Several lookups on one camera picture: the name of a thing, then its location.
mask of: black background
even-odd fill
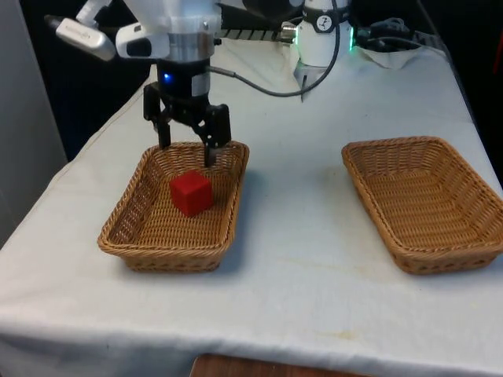
[[[69,159],[129,99],[149,72],[149,63],[145,62],[115,60],[105,64],[66,46],[47,29],[44,15],[75,17],[83,3],[84,0],[21,0]],[[498,138],[502,70],[495,75],[493,64],[503,24],[503,2],[423,0],[423,3],[452,54],[479,134],[502,181],[503,152]],[[396,16],[412,29],[431,32],[415,0],[354,0],[352,6],[355,21],[361,25]],[[134,18],[121,1],[115,1],[101,21],[106,26],[123,26],[134,22]],[[245,12],[224,9],[224,27],[274,26]]]

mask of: red cube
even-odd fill
[[[173,204],[187,217],[196,216],[213,205],[211,182],[195,170],[170,181]]]

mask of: wicker basket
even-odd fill
[[[204,168],[201,143],[147,150],[97,243],[134,271],[212,271],[234,239],[248,147],[231,142]],[[187,218],[171,202],[169,180],[198,170],[209,178],[214,206]]]
[[[351,143],[343,161],[402,270],[477,269],[503,251],[503,202],[442,139]]]

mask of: wall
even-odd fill
[[[1,246],[65,157],[16,0],[0,1],[0,48]]]

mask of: table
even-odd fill
[[[218,355],[203,355],[194,362],[190,377],[365,377],[352,373],[266,363]]]
[[[296,86],[273,44],[226,42],[213,64],[278,90]],[[211,100],[229,105],[233,137],[251,149],[237,237],[220,268],[138,274],[97,248],[156,143],[139,91],[0,252],[4,377],[186,377],[203,353],[375,376],[503,375],[503,258],[469,273],[403,273],[340,156],[349,141],[435,135],[501,195],[441,56],[421,50],[392,71],[354,50],[303,104],[215,76]]]

